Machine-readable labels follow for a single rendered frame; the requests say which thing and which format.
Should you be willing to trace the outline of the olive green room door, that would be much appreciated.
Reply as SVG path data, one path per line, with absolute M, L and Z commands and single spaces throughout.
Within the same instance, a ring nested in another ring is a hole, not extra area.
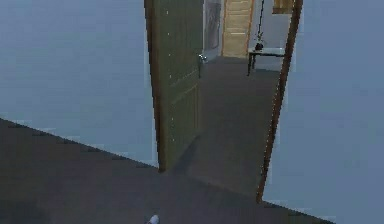
M 172 168 L 199 133 L 204 0 L 144 0 L 158 169 Z

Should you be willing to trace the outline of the dark side table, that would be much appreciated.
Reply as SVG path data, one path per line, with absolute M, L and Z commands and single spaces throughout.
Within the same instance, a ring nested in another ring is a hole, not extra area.
M 284 48 L 266 48 L 266 47 L 264 47 L 261 50 L 255 50 L 254 48 L 249 48 L 248 49 L 247 75 L 250 75 L 251 70 L 255 68 L 257 56 L 284 57 L 285 56 L 285 49 Z

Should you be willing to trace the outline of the light wooden panelled door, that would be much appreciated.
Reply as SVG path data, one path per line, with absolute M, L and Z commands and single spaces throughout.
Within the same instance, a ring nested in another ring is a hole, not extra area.
M 224 57 L 246 57 L 253 6 L 254 0 L 225 0 L 221 50 Z

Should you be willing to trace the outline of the wooden framed wall picture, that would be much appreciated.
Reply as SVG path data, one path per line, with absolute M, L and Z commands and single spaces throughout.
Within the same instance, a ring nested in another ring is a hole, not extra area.
M 291 14 L 295 0 L 273 0 L 273 14 Z

